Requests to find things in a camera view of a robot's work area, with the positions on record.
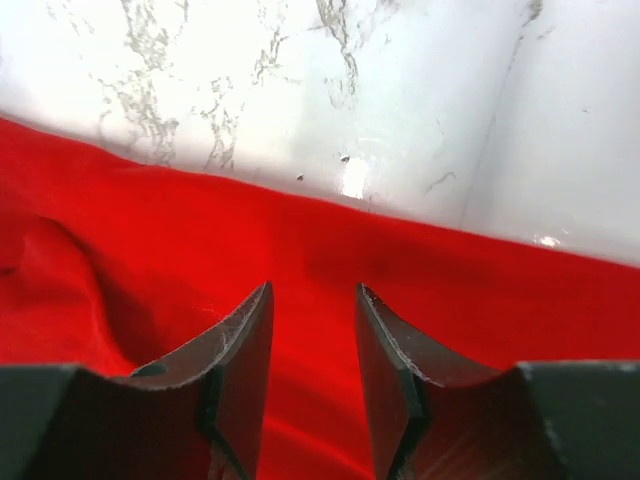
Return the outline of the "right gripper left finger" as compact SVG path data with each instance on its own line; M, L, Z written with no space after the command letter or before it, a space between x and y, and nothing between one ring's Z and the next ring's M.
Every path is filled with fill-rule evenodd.
M215 326L129 376L75 364L1 370L5 479L252 479L274 292L257 287Z

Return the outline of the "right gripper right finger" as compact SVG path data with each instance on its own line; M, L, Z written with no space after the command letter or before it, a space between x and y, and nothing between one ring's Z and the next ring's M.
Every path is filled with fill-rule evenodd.
M378 479L635 479L635 361L496 370L356 289L355 330Z

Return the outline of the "red t shirt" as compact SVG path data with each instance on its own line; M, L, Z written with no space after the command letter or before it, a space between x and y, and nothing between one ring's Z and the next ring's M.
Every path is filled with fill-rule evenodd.
M444 345L635 359L636 268L133 163L1 123L1 358L125 374L275 290L259 475L372 475L354 334L370 286Z

